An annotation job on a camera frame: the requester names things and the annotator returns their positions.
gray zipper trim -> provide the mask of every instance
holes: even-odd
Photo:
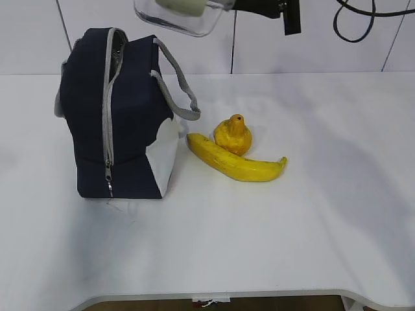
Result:
[[[112,41],[116,31],[121,31],[117,28],[111,28],[108,32],[106,42],[106,54],[105,54],[105,69],[104,69],[104,87],[102,94],[102,143],[104,149],[105,160],[105,179],[108,184],[108,190],[110,196],[113,198],[112,188],[112,166],[114,164],[114,145],[113,145],[113,133],[112,133],[112,111],[111,111],[111,97],[112,88],[115,80],[119,76],[121,67],[123,65],[123,50],[124,45],[121,47],[120,58],[117,71],[110,81],[110,68],[111,68],[111,56],[112,56]]]

navy blue bag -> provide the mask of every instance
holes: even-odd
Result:
[[[191,110],[172,100],[159,49],[175,68]],[[62,65],[55,102],[55,114],[65,117],[73,136],[79,194],[162,198],[178,144],[174,113],[191,121],[200,117],[184,74],[157,37],[128,42],[120,29],[89,29]]]

toy banana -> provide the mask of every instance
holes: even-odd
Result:
[[[262,162],[235,155],[201,134],[188,134],[189,148],[201,159],[219,172],[239,181],[271,181],[282,175],[287,158],[279,162]]]

gray strap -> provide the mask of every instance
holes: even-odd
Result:
[[[167,88],[166,83],[164,82],[163,78],[156,70],[151,70],[151,73],[150,73],[151,77],[156,78],[160,91],[163,93],[163,96],[165,97],[165,100],[167,104],[169,105],[170,109],[172,109],[172,111],[175,114],[177,114],[179,117],[185,120],[189,120],[189,121],[198,120],[200,118],[200,110],[197,106],[197,99],[196,99],[195,94],[191,90],[189,84],[187,83],[182,69],[180,68],[179,64],[174,59],[173,55],[170,53],[170,51],[167,49],[167,47],[165,46],[163,42],[161,42],[158,38],[154,38],[153,43],[157,44],[160,47],[161,51],[166,56],[166,59],[170,62],[170,64],[173,66],[174,70],[176,71],[177,80],[179,82],[180,88],[191,99],[191,103],[190,103],[191,110],[183,109],[177,106],[177,104],[174,102],[173,98],[171,97],[170,91]]]

white wall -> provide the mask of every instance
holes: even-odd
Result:
[[[405,9],[409,0],[377,0],[378,11]],[[224,14],[205,38],[184,36],[139,20],[132,0],[59,0],[73,44],[90,27],[119,27],[133,40],[156,34],[181,63],[185,73],[229,73],[234,14]],[[370,1],[351,0],[370,9]],[[401,17],[377,18],[373,32],[359,44],[340,40],[332,29],[335,0],[302,0],[303,33],[285,37],[282,19],[239,12],[234,73],[304,73],[382,70]],[[412,0],[410,8],[415,8]],[[368,18],[345,12],[340,29],[361,35]],[[0,75],[56,74],[69,54],[56,0],[0,1]],[[415,15],[406,16],[385,71],[415,71]],[[163,58],[164,73],[172,73]]]
[[[183,70],[191,73],[230,73],[233,43],[233,13],[224,14],[205,38],[193,38],[141,21],[132,0],[59,0],[69,39],[73,44],[91,27],[118,27],[129,40],[155,34],[171,50]],[[161,70],[173,73],[166,60]]]
[[[0,1],[0,75],[58,73],[69,45],[55,0]]]
[[[408,0],[377,0],[377,9],[405,9]],[[371,1],[351,0],[350,4],[370,10]],[[234,73],[309,73],[380,71],[399,27],[400,17],[377,18],[372,33],[358,44],[346,43],[333,31],[335,0],[303,0],[299,35],[285,37],[282,20],[264,19],[238,13]],[[342,13],[340,30],[358,38],[369,18]]]
[[[415,0],[409,8],[415,8]],[[415,71],[415,14],[405,16],[385,71]]]

